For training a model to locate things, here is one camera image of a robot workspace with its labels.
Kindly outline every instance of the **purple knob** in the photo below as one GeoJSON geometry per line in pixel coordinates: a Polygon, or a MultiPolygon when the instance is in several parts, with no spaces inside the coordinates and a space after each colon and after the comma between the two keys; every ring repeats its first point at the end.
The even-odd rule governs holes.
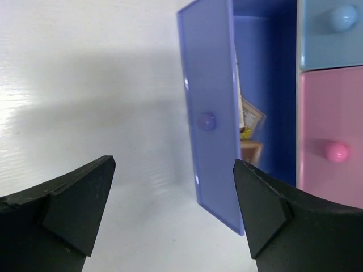
{"type": "Polygon", "coordinates": [[[205,112],[198,116],[197,124],[201,130],[213,130],[216,128],[216,118],[212,113],[205,112]]]}
{"type": "Polygon", "coordinates": [[[326,146],[327,159],[333,163],[344,162],[349,155],[349,150],[343,143],[332,142],[326,146]]]}

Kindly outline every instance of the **yellow object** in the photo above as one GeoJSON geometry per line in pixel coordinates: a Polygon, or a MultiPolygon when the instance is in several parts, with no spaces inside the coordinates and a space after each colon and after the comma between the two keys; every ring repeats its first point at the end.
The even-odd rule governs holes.
{"type": "Polygon", "coordinates": [[[244,131],[241,132],[241,134],[240,134],[240,138],[242,140],[249,140],[249,139],[251,139],[251,136],[252,136],[252,129],[250,129],[248,127],[245,127],[244,131]]]}

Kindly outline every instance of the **pink knob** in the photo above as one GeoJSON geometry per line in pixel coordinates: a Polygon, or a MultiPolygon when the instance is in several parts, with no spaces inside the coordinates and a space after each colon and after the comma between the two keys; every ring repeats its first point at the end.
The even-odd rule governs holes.
{"type": "Polygon", "coordinates": [[[346,145],[339,142],[332,142],[326,146],[327,159],[333,163],[344,162],[349,155],[346,145]]]}

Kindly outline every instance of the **light blue drawer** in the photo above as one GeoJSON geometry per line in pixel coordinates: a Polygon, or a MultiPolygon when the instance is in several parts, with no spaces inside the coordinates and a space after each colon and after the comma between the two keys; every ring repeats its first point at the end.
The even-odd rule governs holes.
{"type": "Polygon", "coordinates": [[[362,0],[302,0],[301,69],[363,65],[362,0]]]}

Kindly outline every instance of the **cabinet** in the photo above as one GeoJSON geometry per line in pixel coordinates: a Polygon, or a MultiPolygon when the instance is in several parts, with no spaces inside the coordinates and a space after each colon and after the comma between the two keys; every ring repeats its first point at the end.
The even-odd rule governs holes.
{"type": "MultiPolygon", "coordinates": [[[[242,96],[266,115],[263,127],[251,139],[263,144],[258,167],[328,200],[350,205],[359,202],[345,201],[349,194],[336,197],[344,185],[331,186],[332,173],[320,173],[310,158],[316,154],[307,149],[315,147],[306,141],[311,137],[331,139],[331,160],[322,164],[326,166],[322,171],[338,171],[333,162],[339,153],[336,149],[341,147],[338,134],[333,128],[325,134],[308,131],[314,131],[320,122],[333,124],[326,121],[333,116],[343,118],[339,114],[349,103],[343,108],[334,103],[348,101],[339,100],[344,88],[350,88],[347,93],[354,93],[353,102],[358,103],[358,74],[363,71],[315,70],[363,63],[363,51],[357,50],[360,8],[363,4],[359,0],[196,0],[178,12],[198,202],[235,232],[244,233],[232,173],[234,160],[242,158],[237,76],[242,96]],[[347,73],[356,79],[354,88],[347,73]],[[334,86],[328,83],[331,77],[335,77],[334,86]]],[[[355,109],[345,114],[353,114],[355,109]]],[[[351,128],[347,133],[352,136],[354,132],[358,130],[351,128]]],[[[357,152],[359,137],[356,134],[352,140],[357,152]]],[[[354,154],[351,159],[358,159],[354,154]]],[[[355,186],[359,183],[358,166],[344,166],[343,161],[341,165],[344,173],[337,180],[355,180],[344,192],[359,188],[355,186]]]]}

